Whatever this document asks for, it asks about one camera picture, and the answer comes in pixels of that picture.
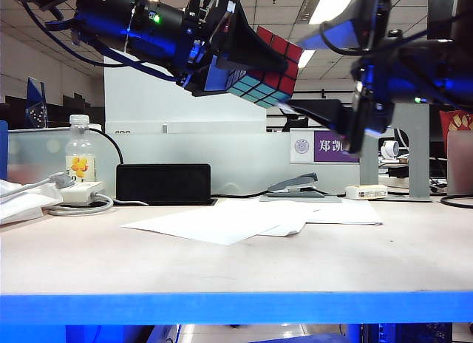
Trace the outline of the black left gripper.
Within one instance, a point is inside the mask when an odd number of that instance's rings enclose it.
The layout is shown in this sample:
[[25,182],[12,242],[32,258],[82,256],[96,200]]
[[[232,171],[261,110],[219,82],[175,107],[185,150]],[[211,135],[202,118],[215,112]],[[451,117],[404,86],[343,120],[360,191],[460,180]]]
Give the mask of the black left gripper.
[[177,40],[177,85],[194,97],[225,94],[248,70],[287,62],[250,27],[240,0],[189,0]]

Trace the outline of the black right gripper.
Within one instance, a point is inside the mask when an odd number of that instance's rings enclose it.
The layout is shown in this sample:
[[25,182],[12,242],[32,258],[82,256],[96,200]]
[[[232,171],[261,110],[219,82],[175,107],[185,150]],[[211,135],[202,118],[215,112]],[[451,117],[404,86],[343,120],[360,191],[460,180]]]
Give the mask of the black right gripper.
[[387,36],[391,0],[355,0],[348,13],[317,24],[297,44],[304,50],[328,46],[361,54],[352,65],[355,81],[352,107],[339,99],[290,99],[277,106],[285,115],[303,115],[341,137],[345,152],[361,152],[365,132],[381,134],[390,125],[394,103],[388,87],[388,64],[402,35]]

